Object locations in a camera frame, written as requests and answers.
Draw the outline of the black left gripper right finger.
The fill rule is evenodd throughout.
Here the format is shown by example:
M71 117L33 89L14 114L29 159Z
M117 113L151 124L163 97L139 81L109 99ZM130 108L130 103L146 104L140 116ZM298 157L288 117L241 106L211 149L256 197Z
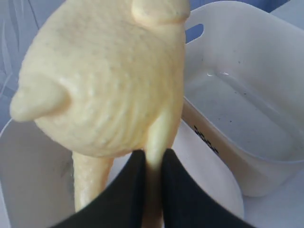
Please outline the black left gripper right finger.
M161 164L161 200L166 228L251 228L206 192L167 149Z

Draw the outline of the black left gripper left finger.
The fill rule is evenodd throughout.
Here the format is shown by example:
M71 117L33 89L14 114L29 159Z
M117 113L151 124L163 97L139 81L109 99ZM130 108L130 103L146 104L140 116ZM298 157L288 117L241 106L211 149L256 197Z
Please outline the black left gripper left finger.
M140 228L145 193L145 153L136 150L111 184L85 208L55 228Z

